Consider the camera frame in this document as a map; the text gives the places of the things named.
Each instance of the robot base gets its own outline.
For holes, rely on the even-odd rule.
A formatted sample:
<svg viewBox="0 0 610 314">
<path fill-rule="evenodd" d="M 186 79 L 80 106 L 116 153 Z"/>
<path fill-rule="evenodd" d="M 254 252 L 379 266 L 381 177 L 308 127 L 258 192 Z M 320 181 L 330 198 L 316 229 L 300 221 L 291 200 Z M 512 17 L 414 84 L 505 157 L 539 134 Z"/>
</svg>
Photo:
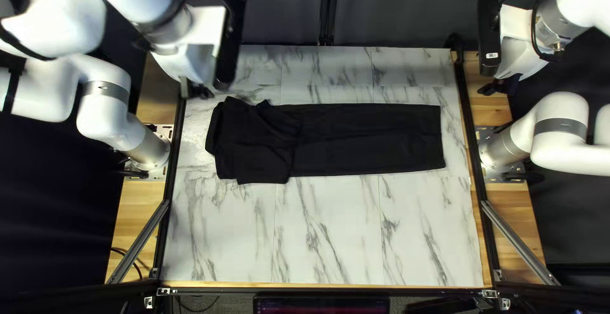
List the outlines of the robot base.
<svg viewBox="0 0 610 314">
<path fill-rule="evenodd" d="M 484 141 L 491 139 L 492 136 L 497 134 L 494 129 L 496 126 L 475 126 L 477 130 L 477 140 Z M 499 172 L 492 168 L 486 167 L 485 164 L 481 163 L 481 169 L 483 170 L 483 177 L 485 183 L 523 183 L 525 182 L 525 166 L 523 162 L 517 162 L 507 167 L 507 172 Z M 523 174 L 523 178 L 516 178 L 519 174 Z"/>
<path fill-rule="evenodd" d="M 125 177 L 126 180 L 138 181 L 138 182 L 150 182 L 150 181 L 164 182 L 165 181 L 165 178 L 167 177 L 167 168 L 168 168 L 168 164 L 169 164 L 169 160 L 170 160 L 169 154 L 171 152 L 174 125 L 153 124 L 153 126 L 156 127 L 155 135 L 157 135 L 159 138 L 161 138 L 161 140 L 163 140 L 163 142 L 166 146 L 166 149 L 165 149 L 166 158 L 164 158 L 165 162 L 161 165 L 159 165 L 159 164 L 153 165 L 153 164 L 138 163 L 134 160 L 129 160 L 125 163 L 125 170 L 148 171 L 148 178 L 142 179 L 139 177 L 127 176 L 127 177 Z"/>
</svg>

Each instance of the screen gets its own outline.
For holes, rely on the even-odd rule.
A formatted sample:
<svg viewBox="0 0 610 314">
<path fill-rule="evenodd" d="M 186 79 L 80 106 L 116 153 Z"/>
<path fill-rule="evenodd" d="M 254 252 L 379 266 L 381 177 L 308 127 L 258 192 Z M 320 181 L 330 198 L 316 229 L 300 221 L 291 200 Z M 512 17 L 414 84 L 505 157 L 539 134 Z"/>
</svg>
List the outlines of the screen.
<svg viewBox="0 0 610 314">
<path fill-rule="evenodd" d="M 294 296 L 254 298 L 254 314 L 388 314 L 387 297 Z"/>
</svg>

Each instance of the marble surface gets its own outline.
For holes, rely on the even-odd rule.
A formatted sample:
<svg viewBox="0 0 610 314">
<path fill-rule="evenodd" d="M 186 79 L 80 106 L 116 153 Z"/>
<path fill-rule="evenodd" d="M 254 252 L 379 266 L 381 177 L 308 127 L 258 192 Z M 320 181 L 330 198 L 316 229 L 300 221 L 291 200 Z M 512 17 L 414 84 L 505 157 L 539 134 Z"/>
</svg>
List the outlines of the marble surface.
<svg viewBox="0 0 610 314">
<path fill-rule="evenodd" d="M 210 115 L 255 104 L 441 106 L 446 168 L 237 185 L 204 150 Z M 162 278 L 481 287 L 464 136 L 447 50 L 242 47 L 228 93 L 189 100 Z"/>
</svg>

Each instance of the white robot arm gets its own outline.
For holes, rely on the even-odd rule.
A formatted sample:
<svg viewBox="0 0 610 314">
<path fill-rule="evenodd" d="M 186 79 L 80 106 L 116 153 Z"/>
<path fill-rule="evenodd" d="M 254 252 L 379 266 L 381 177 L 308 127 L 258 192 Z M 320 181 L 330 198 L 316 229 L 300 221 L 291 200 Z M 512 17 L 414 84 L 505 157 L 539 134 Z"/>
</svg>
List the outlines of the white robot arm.
<svg viewBox="0 0 610 314">
<path fill-rule="evenodd" d="M 221 43 L 228 46 L 226 55 L 233 54 L 227 58 L 233 63 L 223 65 L 222 82 L 234 77 L 245 0 L 225 0 L 233 1 L 232 17 L 224 6 L 191 8 L 174 0 L 29 0 L 22 13 L 0 19 L 0 49 L 26 58 L 22 70 L 0 68 L 0 108 L 64 121 L 83 84 L 79 131 L 125 153 L 142 170 L 161 168 L 169 146 L 127 112 L 129 75 L 83 55 L 103 38 L 105 1 L 141 32 L 157 62 L 182 84 L 218 81 L 214 71 Z"/>
<path fill-rule="evenodd" d="M 479 0 L 479 62 L 484 76 L 518 82 L 591 27 L 610 35 L 610 0 L 544 0 L 539 10 L 502 5 L 499 15 L 497 4 Z M 597 114 L 593 145 L 586 143 L 588 119 L 589 106 L 581 96 L 549 94 L 527 115 L 482 141 L 481 162 L 484 168 L 508 172 L 512 164 L 530 157 L 551 170 L 610 176 L 610 105 Z"/>
<path fill-rule="evenodd" d="M 552 53 L 561 53 L 591 27 L 610 35 L 609 6 L 610 0 L 542 0 L 533 27 L 541 58 L 532 43 L 532 10 L 498 0 L 479 0 L 481 74 L 523 80 L 548 64 Z"/>
</svg>

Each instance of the folded black shirt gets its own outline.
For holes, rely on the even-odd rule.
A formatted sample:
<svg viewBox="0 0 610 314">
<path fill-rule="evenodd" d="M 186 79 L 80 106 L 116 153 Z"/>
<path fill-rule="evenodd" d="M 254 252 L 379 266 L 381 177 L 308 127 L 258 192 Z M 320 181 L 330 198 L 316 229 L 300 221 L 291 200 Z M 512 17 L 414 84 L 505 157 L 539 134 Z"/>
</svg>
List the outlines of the folded black shirt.
<svg viewBox="0 0 610 314">
<path fill-rule="evenodd" d="M 206 150 L 218 177 L 238 184 L 445 167 L 440 108 L 430 105 L 252 106 L 227 97 L 214 108 Z"/>
</svg>

